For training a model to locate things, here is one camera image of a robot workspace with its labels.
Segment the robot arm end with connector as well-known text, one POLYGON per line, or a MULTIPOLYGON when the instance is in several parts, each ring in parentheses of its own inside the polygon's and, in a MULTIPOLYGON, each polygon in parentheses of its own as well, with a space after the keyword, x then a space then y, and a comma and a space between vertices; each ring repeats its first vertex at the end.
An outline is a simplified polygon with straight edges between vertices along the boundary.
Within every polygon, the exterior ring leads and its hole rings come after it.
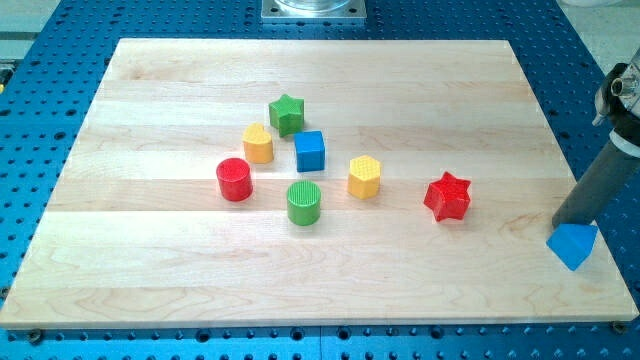
POLYGON ((639 50, 626 63, 617 63, 594 97, 594 126, 608 119, 611 142, 623 153, 639 157, 639 50))

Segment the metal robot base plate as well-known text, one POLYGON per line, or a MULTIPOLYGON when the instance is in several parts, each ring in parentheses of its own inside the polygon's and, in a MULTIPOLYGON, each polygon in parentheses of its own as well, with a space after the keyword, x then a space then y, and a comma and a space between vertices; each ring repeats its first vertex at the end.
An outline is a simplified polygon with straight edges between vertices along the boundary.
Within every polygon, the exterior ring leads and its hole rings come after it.
POLYGON ((362 24, 367 19, 365 0, 262 0, 260 13, 268 24, 362 24))

